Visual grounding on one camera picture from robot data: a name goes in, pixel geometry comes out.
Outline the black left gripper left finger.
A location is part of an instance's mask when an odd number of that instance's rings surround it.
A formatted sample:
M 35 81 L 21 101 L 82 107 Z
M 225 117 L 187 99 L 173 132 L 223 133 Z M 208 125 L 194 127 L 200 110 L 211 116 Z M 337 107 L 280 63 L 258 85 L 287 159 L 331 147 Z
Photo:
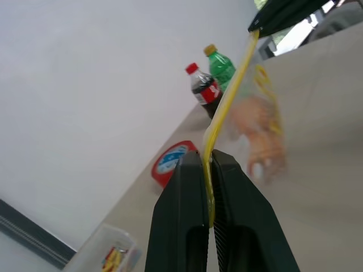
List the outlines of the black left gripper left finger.
M 197 151 L 182 156 L 153 211 L 145 271 L 206 271 L 209 213 Z

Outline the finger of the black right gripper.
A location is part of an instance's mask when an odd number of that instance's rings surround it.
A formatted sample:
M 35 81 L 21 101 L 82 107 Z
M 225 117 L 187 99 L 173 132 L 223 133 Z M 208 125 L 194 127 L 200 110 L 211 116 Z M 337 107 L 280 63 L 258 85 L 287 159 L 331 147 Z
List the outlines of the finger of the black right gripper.
M 290 27 L 300 20 L 306 5 L 307 1 L 303 0 L 267 1 L 252 20 L 248 30 L 279 31 L 283 27 Z
M 323 0 L 267 1 L 259 11 L 259 37 L 267 37 L 306 19 L 320 9 Z

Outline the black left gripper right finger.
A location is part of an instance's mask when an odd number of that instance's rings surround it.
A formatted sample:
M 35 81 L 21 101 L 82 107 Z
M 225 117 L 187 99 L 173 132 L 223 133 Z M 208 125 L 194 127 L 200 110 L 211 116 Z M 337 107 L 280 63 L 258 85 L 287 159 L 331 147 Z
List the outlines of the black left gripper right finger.
M 277 216 L 233 156 L 212 152 L 220 271 L 299 271 Z

